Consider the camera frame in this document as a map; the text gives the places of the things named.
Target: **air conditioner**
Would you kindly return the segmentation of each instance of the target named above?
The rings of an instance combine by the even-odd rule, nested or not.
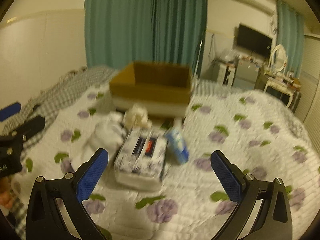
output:
[[[267,13],[268,15],[275,14],[275,4],[269,0],[237,0]]]

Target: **human hand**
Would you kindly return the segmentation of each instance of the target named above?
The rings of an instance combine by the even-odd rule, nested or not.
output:
[[[10,184],[7,177],[0,179],[0,205],[6,209],[12,208],[13,197],[10,194]]]

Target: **purple flower pattern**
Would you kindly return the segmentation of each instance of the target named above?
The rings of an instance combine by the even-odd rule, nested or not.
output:
[[[209,139],[213,142],[224,143],[224,141],[226,140],[226,136],[219,132],[211,132],[209,134]]]
[[[279,131],[280,131],[280,128],[279,128],[277,125],[273,124],[273,125],[270,126],[270,132],[271,132],[272,134],[276,134],[276,133],[278,133]]]
[[[260,141],[257,141],[257,140],[251,140],[249,142],[249,147],[254,147],[254,146],[257,146],[257,145],[260,145]]]
[[[220,95],[218,96],[219,99],[226,99],[228,96],[227,95]]]
[[[297,163],[304,163],[307,160],[306,155],[300,151],[296,151],[292,157]]]
[[[94,100],[94,99],[96,99],[96,97],[97,97],[97,93],[95,93],[95,92],[91,92],[91,93],[89,93],[88,96],[87,96],[87,98],[88,98],[89,100]]]
[[[242,119],[239,121],[239,125],[242,129],[248,130],[251,127],[251,122],[247,119]]]
[[[178,204],[172,199],[161,199],[147,208],[148,218],[154,223],[170,222],[178,213]]]
[[[81,119],[88,118],[89,115],[90,115],[90,113],[89,113],[88,111],[82,110],[82,111],[79,111],[79,112],[78,112],[78,116],[79,116],[79,118],[81,118]]]
[[[209,114],[211,112],[211,107],[210,106],[202,106],[199,108],[199,111],[202,114]]]
[[[61,141],[68,142],[73,136],[73,132],[69,129],[65,129],[61,134]]]
[[[62,163],[60,164],[60,168],[63,174],[66,174],[68,172],[75,173],[75,170],[71,166],[71,161],[69,157],[63,159]]]
[[[256,100],[253,97],[246,97],[245,101],[250,104],[256,103]]]
[[[250,173],[255,176],[257,180],[264,180],[268,174],[263,166],[255,167]]]
[[[91,214],[101,214],[103,213],[104,209],[105,209],[105,204],[103,203],[103,201],[99,200],[99,199],[88,199],[88,200],[84,200],[82,202],[85,210],[87,211],[87,213],[89,215]]]
[[[215,214],[216,215],[229,214],[234,210],[236,206],[237,206],[237,203],[231,200],[221,201],[215,210]]]
[[[211,163],[210,163],[210,158],[209,159],[204,159],[204,158],[199,158],[194,161],[194,164],[199,170],[203,171],[212,171]]]
[[[302,205],[303,201],[306,198],[306,194],[303,188],[297,188],[291,193],[291,199],[289,199],[290,207],[298,211]]]

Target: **bed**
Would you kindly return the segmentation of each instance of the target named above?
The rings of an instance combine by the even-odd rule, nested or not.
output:
[[[12,213],[22,239],[35,178],[61,178],[70,159],[86,149],[96,123],[113,110],[108,81],[115,73],[96,67],[73,76],[31,99],[4,128],[8,132],[37,114],[46,118],[44,131],[25,145],[23,171],[12,179],[18,196]],[[301,122],[281,101],[260,91],[200,81],[183,126],[190,160],[182,166],[166,164],[161,191],[139,192],[121,186],[108,165],[94,196],[83,202],[102,230],[116,240],[211,239],[235,207],[210,167],[209,154],[220,149],[244,173],[262,180],[283,179],[290,199],[293,239],[303,235],[320,208],[320,159]],[[27,167],[27,160],[32,160],[32,167]],[[61,212],[65,217],[63,206]],[[249,232],[253,221],[251,216],[241,236]]]

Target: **open cardboard box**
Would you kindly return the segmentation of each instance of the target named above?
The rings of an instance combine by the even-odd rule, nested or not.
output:
[[[139,104],[151,116],[184,118],[191,96],[190,68],[133,62],[110,81],[110,92],[120,111]]]

